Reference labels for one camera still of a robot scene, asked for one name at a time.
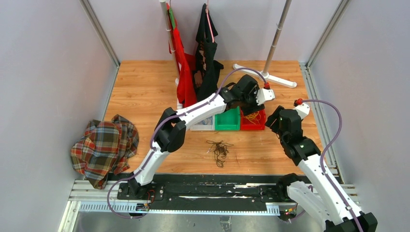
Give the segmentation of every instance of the red cable connector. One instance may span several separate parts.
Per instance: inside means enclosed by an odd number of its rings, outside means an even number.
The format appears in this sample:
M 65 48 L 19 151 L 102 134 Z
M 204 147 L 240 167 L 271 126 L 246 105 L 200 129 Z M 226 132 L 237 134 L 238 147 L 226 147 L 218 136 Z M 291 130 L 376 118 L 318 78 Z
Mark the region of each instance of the red cable connector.
M 264 89 L 270 89 L 270 85 L 268 82 L 264 83 Z
M 303 99 L 302 99 L 302 98 L 299 98 L 299 99 L 297 99 L 297 100 L 294 101 L 293 105 L 294 105 L 294 106 L 298 106 L 298 105 L 301 105 L 302 103 L 303 103 Z

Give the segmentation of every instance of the red garment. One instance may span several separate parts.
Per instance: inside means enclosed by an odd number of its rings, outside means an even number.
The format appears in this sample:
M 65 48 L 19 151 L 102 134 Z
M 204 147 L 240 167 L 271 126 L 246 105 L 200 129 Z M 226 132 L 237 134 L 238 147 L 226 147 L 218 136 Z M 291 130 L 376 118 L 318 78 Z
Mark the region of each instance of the red garment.
M 188 107 L 197 102 L 195 90 L 192 83 L 192 70 L 195 70 L 195 56 L 186 54 L 184 46 L 182 45 L 181 37 L 178 28 L 173 30 L 174 35 L 174 49 L 176 62 L 180 65 L 179 83 L 176 88 L 176 96 L 178 101 L 182 103 L 183 107 Z

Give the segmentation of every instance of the plaid cloth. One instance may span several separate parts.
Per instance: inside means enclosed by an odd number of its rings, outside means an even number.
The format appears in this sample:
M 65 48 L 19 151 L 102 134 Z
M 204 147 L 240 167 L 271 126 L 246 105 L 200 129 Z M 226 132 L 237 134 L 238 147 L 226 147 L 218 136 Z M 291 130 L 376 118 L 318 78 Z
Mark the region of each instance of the plaid cloth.
M 73 168 L 84 174 L 96 189 L 103 189 L 107 174 L 119 174 L 137 153 L 138 131 L 127 119 L 116 115 L 111 122 L 90 121 L 84 136 L 71 148 Z

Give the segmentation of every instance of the black shirt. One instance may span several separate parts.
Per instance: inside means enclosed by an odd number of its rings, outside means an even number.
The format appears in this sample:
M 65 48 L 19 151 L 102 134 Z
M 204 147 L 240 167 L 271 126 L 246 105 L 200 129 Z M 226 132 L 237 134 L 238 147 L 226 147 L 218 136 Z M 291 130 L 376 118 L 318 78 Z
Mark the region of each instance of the black shirt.
M 216 37 L 218 32 L 210 15 L 209 21 L 211 22 L 212 33 Z M 195 52 L 196 70 L 193 71 L 192 82 L 194 83 L 197 100 L 202 101 L 218 89 L 220 70 L 223 69 L 223 65 L 214 60 L 218 45 L 212 42 L 211 30 L 206 17 L 206 4 L 202 6 L 195 40 L 198 42 L 198 47 Z

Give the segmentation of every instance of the wooden tabletop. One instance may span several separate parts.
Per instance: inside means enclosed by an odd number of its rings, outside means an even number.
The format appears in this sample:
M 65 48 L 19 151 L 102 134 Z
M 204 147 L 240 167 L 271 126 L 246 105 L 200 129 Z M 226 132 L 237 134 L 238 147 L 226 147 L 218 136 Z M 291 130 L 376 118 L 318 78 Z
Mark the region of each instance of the wooden tabletop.
M 232 70 L 232 65 L 262 70 L 264 61 L 221 61 L 224 69 L 220 81 Z M 271 83 L 276 99 L 265 104 L 267 116 L 278 105 L 293 108 L 293 101 L 307 99 L 308 95 L 297 61 L 273 61 L 269 73 L 290 81 L 296 88 Z M 227 80 L 236 82 L 243 73 L 236 72 Z M 176 109 L 176 69 L 173 61 L 123 61 L 111 95 L 105 120 L 120 114 L 138 129 L 140 142 L 137 154 L 128 163 L 131 172 L 136 169 L 149 151 L 149 139 L 163 111 Z M 321 142 L 313 114 L 302 123 L 304 135 L 321 148 Z M 229 147 L 224 167 L 216 165 L 207 140 L 234 144 Z M 268 128 L 254 131 L 187 131 L 184 145 L 171 153 L 158 169 L 160 173 L 191 174 L 288 174 L 302 172 L 283 152 L 277 136 Z

